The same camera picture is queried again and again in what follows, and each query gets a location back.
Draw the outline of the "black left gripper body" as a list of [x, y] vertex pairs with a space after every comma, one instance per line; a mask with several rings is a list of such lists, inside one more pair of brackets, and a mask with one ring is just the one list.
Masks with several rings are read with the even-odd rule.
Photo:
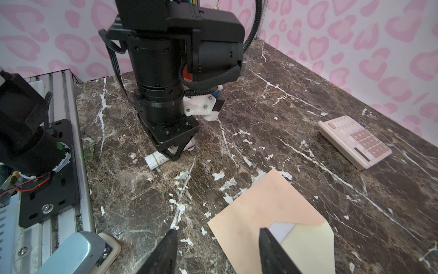
[[200, 130], [198, 121], [192, 116], [184, 116], [168, 125], [145, 121], [139, 114], [138, 118], [156, 150], [172, 161], [180, 158], [183, 149]]

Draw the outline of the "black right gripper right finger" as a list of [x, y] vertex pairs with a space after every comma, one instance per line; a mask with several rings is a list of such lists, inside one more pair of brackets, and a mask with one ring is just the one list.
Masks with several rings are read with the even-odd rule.
[[261, 228], [259, 250], [263, 274], [301, 274], [268, 228]]

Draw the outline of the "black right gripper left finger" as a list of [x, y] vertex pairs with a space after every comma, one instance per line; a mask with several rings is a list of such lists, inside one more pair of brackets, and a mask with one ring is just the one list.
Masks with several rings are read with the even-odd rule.
[[177, 231], [170, 229], [139, 268], [137, 274], [174, 274], [177, 252]]

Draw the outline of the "white glue stick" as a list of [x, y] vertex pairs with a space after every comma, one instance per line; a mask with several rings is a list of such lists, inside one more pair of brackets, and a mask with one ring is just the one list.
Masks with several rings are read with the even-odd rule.
[[[195, 145], [195, 138], [192, 138], [188, 144], [184, 147], [184, 151], [190, 150]], [[147, 163], [147, 166], [150, 170], [155, 170], [163, 163], [169, 161], [169, 158], [160, 153], [159, 151], [155, 151], [153, 154], [147, 155], [144, 160]]]

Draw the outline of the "beige envelope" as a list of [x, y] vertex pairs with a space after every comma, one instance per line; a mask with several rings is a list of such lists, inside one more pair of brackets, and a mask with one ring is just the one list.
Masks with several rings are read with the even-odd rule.
[[275, 221], [295, 223], [279, 244], [302, 274], [335, 273], [334, 233], [328, 221], [277, 170], [258, 180], [208, 226], [238, 274], [260, 274], [260, 229]]

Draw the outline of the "white letter paper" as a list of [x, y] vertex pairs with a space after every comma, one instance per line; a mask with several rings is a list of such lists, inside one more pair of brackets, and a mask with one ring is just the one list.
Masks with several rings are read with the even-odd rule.
[[289, 232], [294, 228], [295, 223], [281, 223], [281, 222], [273, 222], [269, 226], [269, 231], [276, 239], [278, 243], [281, 243], [284, 238], [289, 234]]

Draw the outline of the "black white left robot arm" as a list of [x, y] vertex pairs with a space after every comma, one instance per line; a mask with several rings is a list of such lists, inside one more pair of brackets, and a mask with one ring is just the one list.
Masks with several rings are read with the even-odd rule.
[[[255, 3], [250, 33], [230, 12], [188, 1], [117, 1], [109, 29], [100, 29], [117, 78], [117, 54], [128, 53], [137, 83], [127, 100], [156, 150], [176, 161], [199, 131], [184, 97], [208, 96], [238, 80], [244, 52], [260, 25]], [[1, 71], [1, 162], [27, 176], [62, 169], [65, 147], [42, 127], [47, 102], [19, 74]]]

